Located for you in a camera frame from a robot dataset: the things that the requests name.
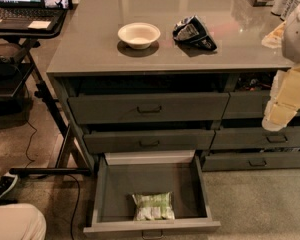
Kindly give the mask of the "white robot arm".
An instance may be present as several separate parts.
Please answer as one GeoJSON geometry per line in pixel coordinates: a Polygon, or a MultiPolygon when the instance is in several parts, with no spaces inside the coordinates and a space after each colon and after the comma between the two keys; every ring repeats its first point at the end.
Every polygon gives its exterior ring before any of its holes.
{"type": "Polygon", "coordinates": [[[295,63],[286,72],[278,70],[262,120],[267,131],[285,128],[300,110],[300,4],[288,16],[282,37],[282,55],[295,63]]]}

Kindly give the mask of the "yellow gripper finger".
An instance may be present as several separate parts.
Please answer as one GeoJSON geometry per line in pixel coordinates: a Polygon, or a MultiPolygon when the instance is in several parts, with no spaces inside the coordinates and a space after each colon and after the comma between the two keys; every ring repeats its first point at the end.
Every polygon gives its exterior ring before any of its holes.
{"type": "Polygon", "coordinates": [[[264,111],[262,127],[267,131],[280,131],[296,114],[297,112],[293,109],[268,102],[264,111]]]}
{"type": "Polygon", "coordinates": [[[273,79],[270,97],[276,104],[300,109],[300,64],[288,71],[277,71],[273,79]]]}

